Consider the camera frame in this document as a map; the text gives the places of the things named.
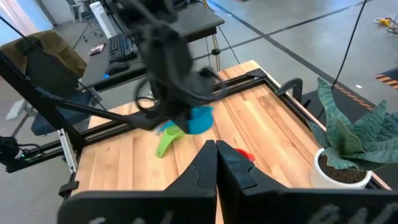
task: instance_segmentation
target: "concrete floor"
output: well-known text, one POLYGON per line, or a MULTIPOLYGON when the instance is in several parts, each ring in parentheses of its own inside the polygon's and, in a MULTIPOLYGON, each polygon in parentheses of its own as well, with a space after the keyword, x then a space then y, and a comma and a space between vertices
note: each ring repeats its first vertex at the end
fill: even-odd
MULTIPOLYGON (((360 9, 359 0, 208 1, 226 21, 221 28, 240 62, 255 60, 279 83, 301 78, 303 93, 316 89, 317 76, 336 77, 360 9)), ((338 80, 371 103, 387 100, 390 113, 398 111, 398 103, 394 100, 398 91, 374 76, 398 67, 398 35, 387 33, 385 28, 375 25, 373 19, 396 14, 398 2, 395 0, 373 0, 366 5, 338 80)), ((55 30, 88 61, 92 46, 106 41, 94 35, 97 27, 95 22, 91 26, 69 22, 55 30)), ((220 30, 217 38, 219 47, 225 49, 220 55, 221 69, 236 65, 220 30)), ((211 50, 211 38, 208 38, 208 45, 211 50)), ((207 66, 205 39, 189 46, 193 57, 197 58, 195 68, 207 66)), ((214 58, 210 59, 215 66, 214 58)), ((132 101, 134 87, 133 83, 125 83, 102 92, 102 104, 114 108, 132 101)), ((21 97, 2 80, 0 91, 0 135, 9 136, 20 120, 5 122, 5 116, 13 102, 21 97)), ((55 134, 34 136, 31 124, 32 119, 28 119, 17 135, 21 143, 43 144, 57 138, 55 134)), ((0 205, 0 224, 55 223, 62 201, 57 192, 68 178, 66 165, 60 159, 15 174, 0 172, 1 196, 6 198, 0 205)))

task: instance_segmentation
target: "plant leaf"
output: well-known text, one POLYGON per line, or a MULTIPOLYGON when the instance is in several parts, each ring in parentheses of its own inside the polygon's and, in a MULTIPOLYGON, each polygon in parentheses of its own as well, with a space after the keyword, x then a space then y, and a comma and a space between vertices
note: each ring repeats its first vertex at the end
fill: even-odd
POLYGON ((331 86, 321 77, 318 77, 318 97, 326 114, 329 113, 336 116, 338 119, 342 120, 347 127, 351 126, 349 119, 338 109, 335 99, 333 98, 331 86))
POLYGON ((398 138, 370 144, 365 153, 344 155, 347 158, 389 164, 398 162, 398 138))
POLYGON ((337 108, 330 85, 320 77, 318 77, 318 96, 326 112, 326 136, 335 149, 340 149, 343 147, 343 141, 341 134, 336 128, 336 118, 342 120, 349 128, 351 127, 351 122, 337 108))
POLYGON ((317 140, 317 142, 323 147, 323 148, 327 148, 330 147, 331 144, 329 143, 329 140, 326 136, 326 133, 321 129, 321 127, 319 127, 317 124, 315 124, 312 121, 308 121, 307 120, 307 124, 310 127, 315 139, 317 140))
POLYGON ((357 136, 363 144, 375 141, 382 128, 386 113, 386 101, 382 100, 381 103, 352 125, 351 133, 357 136))
POLYGON ((357 169, 358 168, 358 166, 354 162, 351 162, 347 159, 343 159, 340 156, 340 153, 333 147, 326 148, 322 152, 322 155, 325 155, 328 157, 327 165, 332 166, 337 170, 349 169, 349 168, 357 169))
POLYGON ((398 113, 386 115, 377 136, 377 141, 387 141, 398 137, 398 113))
POLYGON ((355 169, 355 170, 359 170, 359 171, 376 170, 376 169, 380 169, 387 165, 387 164, 381 164, 378 162, 369 162, 369 161, 365 161, 362 159, 349 159, 349 160, 351 162, 354 162, 357 165, 357 169, 355 169))
POLYGON ((336 118, 336 127, 338 132, 344 136, 344 146, 342 148, 338 148, 342 155, 364 152, 359 138, 348 130, 342 120, 336 118))

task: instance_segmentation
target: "desk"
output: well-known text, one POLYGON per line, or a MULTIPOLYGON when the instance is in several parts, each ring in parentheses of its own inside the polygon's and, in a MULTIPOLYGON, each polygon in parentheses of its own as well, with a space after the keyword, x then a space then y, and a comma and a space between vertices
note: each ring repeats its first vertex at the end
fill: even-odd
MULTIPOLYGON (((222 71, 220 76, 227 80, 257 68, 260 66, 250 61, 222 71)), ((173 142, 163 159, 155 156, 160 137, 140 129, 85 147, 75 177, 79 188, 72 195, 86 190, 163 190, 186 169, 208 139, 222 139, 232 147, 249 151, 260 170, 287 187, 312 187, 310 171, 320 146, 267 85, 229 96, 212 106, 213 127, 201 135, 186 135, 173 142)), ((132 103, 113 109, 120 114, 135 111, 132 103)), ((105 122, 92 117, 90 127, 105 122)), ((220 206, 217 223, 222 223, 220 206)))
MULTIPOLYGON (((186 9, 179 11, 178 21, 170 26, 191 42, 216 34, 216 27, 223 23, 222 18, 197 3, 190 4, 186 9)), ((108 46, 105 46, 102 53, 90 57, 81 82, 87 88, 94 87, 97 91, 103 91, 145 74, 145 66, 140 62, 141 58, 138 56, 129 61, 130 68, 128 70, 105 78, 104 72, 109 65, 108 46)))

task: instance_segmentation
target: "wall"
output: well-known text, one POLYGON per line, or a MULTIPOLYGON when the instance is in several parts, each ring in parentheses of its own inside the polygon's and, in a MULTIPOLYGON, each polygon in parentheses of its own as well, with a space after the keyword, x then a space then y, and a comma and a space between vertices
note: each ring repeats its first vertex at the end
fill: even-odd
MULTIPOLYGON (((1 9, 0 9, 0 16, 5 18, 8 22, 10 22, 10 18, 8 17, 8 15, 1 9)), ((0 45, 6 44, 10 41, 19 38, 19 35, 2 21, 0 21, 0 30, 1 30, 0 45)))
POLYGON ((34 0, 17 0, 39 31, 50 30, 53 25, 34 0))
POLYGON ((66 0, 41 0, 57 24, 72 20, 72 13, 66 0))

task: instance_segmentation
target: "red object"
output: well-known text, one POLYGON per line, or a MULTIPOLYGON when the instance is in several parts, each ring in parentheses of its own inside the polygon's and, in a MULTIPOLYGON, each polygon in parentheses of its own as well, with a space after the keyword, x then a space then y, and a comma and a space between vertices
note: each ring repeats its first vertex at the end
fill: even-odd
POLYGON ((246 152, 243 149, 235 149, 237 150, 240 154, 242 154, 242 156, 246 157, 247 159, 250 160, 250 162, 254 162, 254 156, 248 152, 246 152))

